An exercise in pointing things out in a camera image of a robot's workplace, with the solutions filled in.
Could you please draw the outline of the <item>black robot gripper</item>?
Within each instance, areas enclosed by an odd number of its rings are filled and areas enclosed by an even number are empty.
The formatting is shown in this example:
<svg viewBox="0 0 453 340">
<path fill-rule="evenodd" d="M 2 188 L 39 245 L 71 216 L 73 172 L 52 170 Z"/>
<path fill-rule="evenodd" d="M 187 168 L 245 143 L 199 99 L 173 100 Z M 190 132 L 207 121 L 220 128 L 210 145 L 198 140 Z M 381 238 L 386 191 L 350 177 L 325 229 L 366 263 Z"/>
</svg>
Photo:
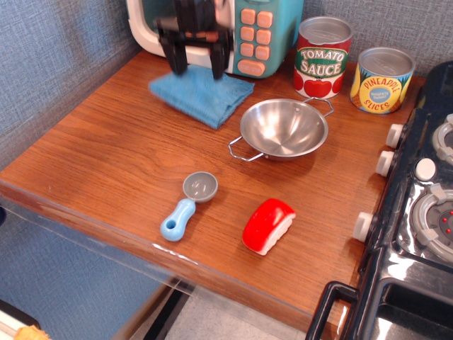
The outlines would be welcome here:
<svg viewBox="0 0 453 340">
<path fill-rule="evenodd" d="M 185 46 L 210 46 L 212 74 L 223 77 L 234 50 L 232 30 L 217 22 L 214 1 L 174 1 L 174 13 L 154 19 L 165 57 L 176 75 L 188 68 Z"/>
</svg>

